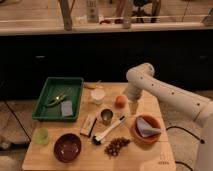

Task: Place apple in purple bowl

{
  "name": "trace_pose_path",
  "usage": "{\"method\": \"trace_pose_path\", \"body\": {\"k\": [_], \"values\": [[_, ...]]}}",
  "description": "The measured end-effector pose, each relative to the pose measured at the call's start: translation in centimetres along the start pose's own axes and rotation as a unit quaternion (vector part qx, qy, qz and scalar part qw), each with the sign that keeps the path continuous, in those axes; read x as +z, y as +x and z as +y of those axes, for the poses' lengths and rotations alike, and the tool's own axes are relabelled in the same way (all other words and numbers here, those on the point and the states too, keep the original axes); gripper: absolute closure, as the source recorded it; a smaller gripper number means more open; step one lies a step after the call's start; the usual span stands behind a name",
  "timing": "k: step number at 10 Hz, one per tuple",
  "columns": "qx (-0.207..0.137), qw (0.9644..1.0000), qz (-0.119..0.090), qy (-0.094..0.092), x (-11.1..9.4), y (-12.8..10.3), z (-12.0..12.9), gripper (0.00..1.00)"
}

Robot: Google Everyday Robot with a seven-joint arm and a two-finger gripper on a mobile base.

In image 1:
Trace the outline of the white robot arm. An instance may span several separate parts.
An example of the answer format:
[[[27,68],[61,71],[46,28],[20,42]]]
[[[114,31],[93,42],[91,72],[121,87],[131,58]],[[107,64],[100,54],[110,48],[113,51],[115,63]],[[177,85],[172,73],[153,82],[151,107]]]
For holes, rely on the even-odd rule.
[[[124,94],[137,102],[145,90],[191,117],[202,127],[194,171],[213,171],[213,100],[157,80],[154,73],[150,63],[129,69]]]

